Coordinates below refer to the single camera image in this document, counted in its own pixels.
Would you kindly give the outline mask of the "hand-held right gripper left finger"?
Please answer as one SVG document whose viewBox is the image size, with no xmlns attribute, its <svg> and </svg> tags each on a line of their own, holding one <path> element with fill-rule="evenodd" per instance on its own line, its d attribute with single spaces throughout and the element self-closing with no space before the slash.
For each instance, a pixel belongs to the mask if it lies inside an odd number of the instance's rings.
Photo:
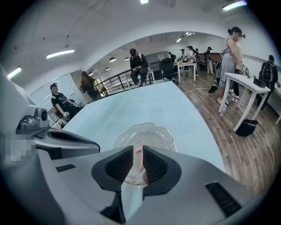
<svg viewBox="0 0 281 225">
<path fill-rule="evenodd" d="M 36 152 L 37 191 L 44 213 L 58 225 L 126 223 L 122 184 L 133 165 L 133 147 L 52 160 Z"/>
</svg>

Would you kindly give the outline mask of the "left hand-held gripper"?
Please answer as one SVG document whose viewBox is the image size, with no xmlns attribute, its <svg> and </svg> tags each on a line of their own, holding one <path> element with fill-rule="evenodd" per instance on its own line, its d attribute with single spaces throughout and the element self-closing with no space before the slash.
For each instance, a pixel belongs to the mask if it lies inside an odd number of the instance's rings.
<svg viewBox="0 0 281 225">
<path fill-rule="evenodd" d="M 31 157 L 35 148 L 48 152 L 52 160 L 99 153 L 100 146 L 68 131 L 46 130 L 47 110 L 38 107 L 26 91 L 10 81 L 0 66 L 0 160 L 16 164 Z"/>
</svg>

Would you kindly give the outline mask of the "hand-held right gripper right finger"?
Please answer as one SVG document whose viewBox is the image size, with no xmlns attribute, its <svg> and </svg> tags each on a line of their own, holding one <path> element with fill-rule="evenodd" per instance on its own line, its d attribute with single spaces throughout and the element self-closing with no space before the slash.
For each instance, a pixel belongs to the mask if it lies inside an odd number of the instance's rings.
<svg viewBox="0 0 281 225">
<path fill-rule="evenodd" d="M 143 147 L 148 185 L 131 225 L 214 225 L 229 219 L 254 195 L 211 163 Z"/>
</svg>

